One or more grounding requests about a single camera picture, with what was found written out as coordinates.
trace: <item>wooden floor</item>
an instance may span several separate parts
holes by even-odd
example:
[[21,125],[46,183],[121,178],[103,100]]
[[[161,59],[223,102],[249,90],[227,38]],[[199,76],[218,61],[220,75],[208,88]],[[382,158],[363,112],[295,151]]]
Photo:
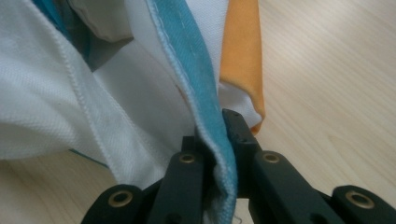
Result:
[[[396,207],[396,2],[261,0],[260,10],[262,147],[324,193],[352,184]],[[0,223],[79,223],[114,184],[71,152],[0,161]],[[246,203],[236,216],[251,223]]]

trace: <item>tabletop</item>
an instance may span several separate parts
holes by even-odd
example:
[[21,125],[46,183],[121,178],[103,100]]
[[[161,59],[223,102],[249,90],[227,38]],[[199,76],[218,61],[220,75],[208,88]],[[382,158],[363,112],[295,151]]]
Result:
[[[260,1],[266,118],[257,139],[315,188],[396,207],[396,3]],[[0,161],[0,223],[80,223],[116,184],[72,152]],[[239,201],[234,223],[252,223]]]

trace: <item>garment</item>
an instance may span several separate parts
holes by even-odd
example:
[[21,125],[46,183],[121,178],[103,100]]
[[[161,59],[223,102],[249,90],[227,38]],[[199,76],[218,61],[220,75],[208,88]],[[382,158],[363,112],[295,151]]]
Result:
[[[237,176],[218,97],[221,48],[207,48],[222,42],[227,4],[201,3],[126,0],[134,40],[92,71],[31,1],[3,1],[0,159],[73,148],[143,189],[196,127],[217,161],[220,194],[205,220],[230,223]],[[218,28],[213,43],[206,26]]]

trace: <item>brass rivet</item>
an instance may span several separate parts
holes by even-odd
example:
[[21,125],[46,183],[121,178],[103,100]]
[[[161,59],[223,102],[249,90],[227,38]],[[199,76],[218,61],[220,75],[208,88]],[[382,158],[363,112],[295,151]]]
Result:
[[271,154],[271,153],[265,153],[262,158],[265,161],[271,162],[271,163],[277,163],[280,161],[279,157],[277,155]]
[[179,159],[181,162],[184,162],[184,163],[192,163],[195,161],[194,155],[191,155],[191,154],[183,154],[179,157]]
[[346,198],[356,206],[365,209],[372,209],[375,207],[375,203],[369,197],[364,194],[360,194],[355,190],[350,190],[346,193]]
[[131,191],[119,190],[108,198],[108,204],[112,207],[123,207],[130,203],[133,197],[134,195]]

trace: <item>yellow-orange fabric panel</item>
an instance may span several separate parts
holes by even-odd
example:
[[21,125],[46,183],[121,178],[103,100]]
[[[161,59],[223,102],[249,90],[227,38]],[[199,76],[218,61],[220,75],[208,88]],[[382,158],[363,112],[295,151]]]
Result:
[[[257,0],[230,0],[224,27],[220,80],[245,91],[264,119],[262,37]],[[251,131],[257,133],[262,122]]]

